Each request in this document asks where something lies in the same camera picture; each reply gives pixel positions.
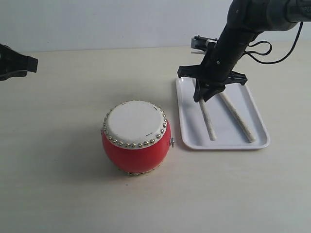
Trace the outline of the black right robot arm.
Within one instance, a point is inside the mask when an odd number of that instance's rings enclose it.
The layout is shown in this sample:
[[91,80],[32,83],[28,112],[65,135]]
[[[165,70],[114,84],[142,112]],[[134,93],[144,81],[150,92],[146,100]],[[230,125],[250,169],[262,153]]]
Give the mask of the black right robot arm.
[[191,48],[205,54],[202,62],[180,66],[177,75],[195,79],[195,102],[208,101],[223,92],[226,85],[246,84],[247,77],[233,69],[244,55],[253,56],[247,47],[261,33],[288,31],[310,20],[309,0],[234,0],[219,38],[192,38]]

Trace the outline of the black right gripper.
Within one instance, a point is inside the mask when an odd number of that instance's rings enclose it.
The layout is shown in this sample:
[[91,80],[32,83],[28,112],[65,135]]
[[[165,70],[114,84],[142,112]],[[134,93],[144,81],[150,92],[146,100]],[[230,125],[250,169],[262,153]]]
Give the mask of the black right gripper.
[[225,26],[214,47],[209,48],[199,65],[180,66],[179,78],[195,78],[194,102],[207,102],[213,96],[223,92],[225,85],[238,83],[245,85],[247,78],[231,74],[234,66],[248,46],[248,31]]

